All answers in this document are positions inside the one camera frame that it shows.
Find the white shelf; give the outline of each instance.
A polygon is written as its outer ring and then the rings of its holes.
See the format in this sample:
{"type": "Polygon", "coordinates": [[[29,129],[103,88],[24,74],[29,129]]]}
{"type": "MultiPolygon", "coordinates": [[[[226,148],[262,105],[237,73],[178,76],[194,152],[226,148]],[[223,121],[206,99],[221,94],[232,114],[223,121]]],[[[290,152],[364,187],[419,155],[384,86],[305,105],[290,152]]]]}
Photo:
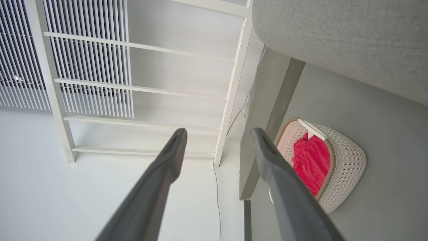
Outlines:
{"type": "MultiPolygon", "coordinates": [[[[161,151],[154,150],[137,150],[137,149],[123,149],[123,148],[101,148],[101,147],[87,147],[76,146],[73,148],[76,152],[89,152],[101,154],[121,154],[121,155],[143,155],[143,156],[157,156],[161,151]]],[[[184,157],[197,157],[197,158],[214,158],[214,153],[204,152],[185,152],[184,157]]]]}
{"type": "Polygon", "coordinates": [[[67,115],[64,117],[65,121],[82,121],[82,122],[91,122],[91,123],[101,123],[101,124],[113,124],[113,125],[124,125],[124,126],[135,126],[135,127],[154,127],[167,130],[176,130],[178,128],[186,128],[191,131],[200,131],[200,132],[209,132],[218,134],[220,130],[217,128],[209,127],[199,127],[199,126],[182,126],[182,125],[173,125],[173,124],[160,124],[157,122],[147,122],[147,121],[138,121],[138,120],[124,120],[124,119],[113,119],[113,118],[103,118],[103,117],[92,117],[92,116],[79,116],[79,115],[67,115]]]}

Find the red fabric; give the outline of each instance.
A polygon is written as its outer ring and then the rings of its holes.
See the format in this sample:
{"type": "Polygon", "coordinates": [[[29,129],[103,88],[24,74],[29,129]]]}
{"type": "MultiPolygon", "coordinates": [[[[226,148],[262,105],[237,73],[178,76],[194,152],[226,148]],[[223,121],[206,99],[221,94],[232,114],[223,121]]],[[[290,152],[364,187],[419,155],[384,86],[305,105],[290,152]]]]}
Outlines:
{"type": "Polygon", "coordinates": [[[330,153],[317,136],[308,133],[294,144],[293,168],[313,196],[317,196],[330,168],[330,153]]]}

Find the woven basket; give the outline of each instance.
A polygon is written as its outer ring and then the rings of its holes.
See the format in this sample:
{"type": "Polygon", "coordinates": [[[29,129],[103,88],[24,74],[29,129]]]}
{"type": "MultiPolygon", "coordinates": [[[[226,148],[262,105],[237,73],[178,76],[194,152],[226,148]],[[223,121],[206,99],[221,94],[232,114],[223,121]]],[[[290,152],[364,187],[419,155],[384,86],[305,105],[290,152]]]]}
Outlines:
{"type": "Polygon", "coordinates": [[[277,149],[293,166],[294,144],[309,132],[324,140],[330,152],[330,169],[315,199],[326,213],[335,210],[351,193],[366,167],[364,151],[340,132],[326,126],[311,124],[299,118],[290,119],[282,129],[277,149]]]}

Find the basket handle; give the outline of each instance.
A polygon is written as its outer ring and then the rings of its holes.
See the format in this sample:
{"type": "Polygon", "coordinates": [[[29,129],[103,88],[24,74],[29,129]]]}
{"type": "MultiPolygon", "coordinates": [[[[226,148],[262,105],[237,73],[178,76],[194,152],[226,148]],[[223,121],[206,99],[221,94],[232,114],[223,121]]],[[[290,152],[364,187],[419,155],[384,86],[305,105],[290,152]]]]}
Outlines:
{"type": "Polygon", "coordinates": [[[302,119],[298,119],[299,123],[302,124],[302,126],[304,126],[306,129],[308,129],[308,131],[310,133],[313,133],[314,135],[316,135],[317,137],[319,137],[321,140],[325,140],[327,139],[327,135],[324,134],[324,132],[320,131],[317,127],[315,127],[314,125],[312,125],[311,123],[302,120],[302,119]]]}

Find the white wall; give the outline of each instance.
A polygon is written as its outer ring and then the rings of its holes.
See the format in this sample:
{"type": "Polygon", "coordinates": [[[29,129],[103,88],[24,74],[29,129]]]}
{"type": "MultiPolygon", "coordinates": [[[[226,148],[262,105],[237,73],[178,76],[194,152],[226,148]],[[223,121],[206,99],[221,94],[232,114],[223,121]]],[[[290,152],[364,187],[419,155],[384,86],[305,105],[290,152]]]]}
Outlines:
{"type": "MultiPolygon", "coordinates": [[[[79,154],[70,164],[50,114],[0,110],[0,123],[0,240],[93,240],[154,159],[79,154]]],[[[238,201],[243,118],[235,125],[217,171],[223,240],[244,239],[238,201]]],[[[211,161],[185,159],[169,191],[159,240],[217,241],[216,198],[211,161]]]]}

